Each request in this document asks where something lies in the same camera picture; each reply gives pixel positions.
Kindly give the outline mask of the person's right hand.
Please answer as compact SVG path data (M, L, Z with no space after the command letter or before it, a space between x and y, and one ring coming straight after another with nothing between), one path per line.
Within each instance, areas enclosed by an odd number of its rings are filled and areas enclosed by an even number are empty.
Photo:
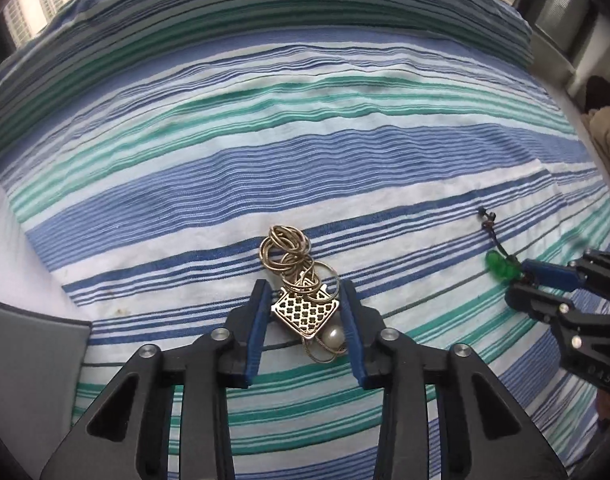
M596 393L595 408L598 416L598 430L600 432L605 432L610 426L610 393L604 390L598 390Z

